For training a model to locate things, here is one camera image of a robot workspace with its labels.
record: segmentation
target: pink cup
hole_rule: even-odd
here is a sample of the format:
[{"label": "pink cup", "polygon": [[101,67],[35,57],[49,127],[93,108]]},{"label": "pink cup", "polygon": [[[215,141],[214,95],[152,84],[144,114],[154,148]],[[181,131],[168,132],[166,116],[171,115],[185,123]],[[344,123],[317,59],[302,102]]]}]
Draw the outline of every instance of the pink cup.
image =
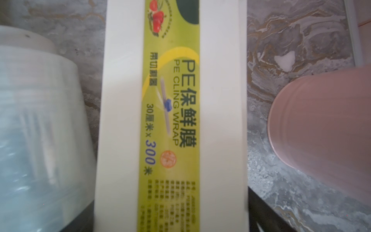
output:
[{"label": "pink cup", "polygon": [[371,206],[371,65],[289,83],[268,136],[285,164]]}]

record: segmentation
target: gray marble surface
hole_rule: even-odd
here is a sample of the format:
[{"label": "gray marble surface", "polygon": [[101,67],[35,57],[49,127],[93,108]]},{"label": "gray marble surface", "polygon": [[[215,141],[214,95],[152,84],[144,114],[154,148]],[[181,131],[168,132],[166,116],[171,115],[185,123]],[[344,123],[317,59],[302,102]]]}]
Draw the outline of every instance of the gray marble surface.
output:
[{"label": "gray marble surface", "polygon": [[[248,0],[249,185],[300,232],[371,231],[371,208],[289,168],[266,132],[270,106],[291,80],[352,67],[343,0]],[[98,145],[106,0],[0,0],[0,24],[51,39],[79,68]]]},{"label": "gray marble surface", "polygon": [[290,81],[354,66],[343,0],[248,0],[249,186],[303,232],[371,231],[371,208],[283,164],[267,117]]}]

